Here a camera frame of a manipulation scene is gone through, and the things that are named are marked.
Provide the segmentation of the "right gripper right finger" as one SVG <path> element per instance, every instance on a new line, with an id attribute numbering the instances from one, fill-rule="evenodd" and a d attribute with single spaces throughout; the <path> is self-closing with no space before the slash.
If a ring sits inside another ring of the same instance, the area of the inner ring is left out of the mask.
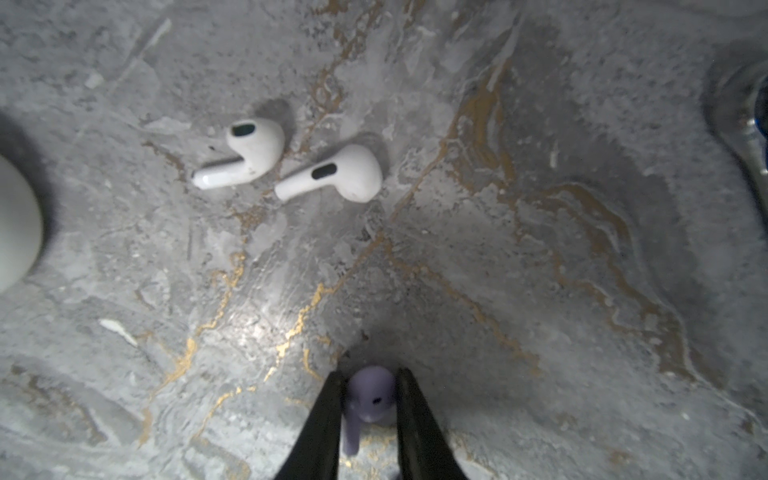
<path id="1" fill-rule="evenodd" d="M 395 378 L 400 477 L 466 480 L 412 371 L 400 368 Z"/>

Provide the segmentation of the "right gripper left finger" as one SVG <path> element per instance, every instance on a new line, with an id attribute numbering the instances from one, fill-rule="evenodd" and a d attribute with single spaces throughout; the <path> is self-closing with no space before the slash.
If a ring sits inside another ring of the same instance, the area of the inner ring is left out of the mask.
<path id="1" fill-rule="evenodd" d="M 344 391 L 342 373 L 331 372 L 275 479 L 338 478 Z"/>

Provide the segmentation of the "purple earbud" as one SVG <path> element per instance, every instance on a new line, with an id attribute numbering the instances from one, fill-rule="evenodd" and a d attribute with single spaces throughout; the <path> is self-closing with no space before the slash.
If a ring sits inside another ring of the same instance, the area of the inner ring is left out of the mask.
<path id="1" fill-rule="evenodd" d="M 396 403 L 394 374 L 382 366 L 367 366 L 354 373 L 346 386 L 343 410 L 343 444 L 346 456 L 359 451 L 361 429 L 389 415 Z"/>

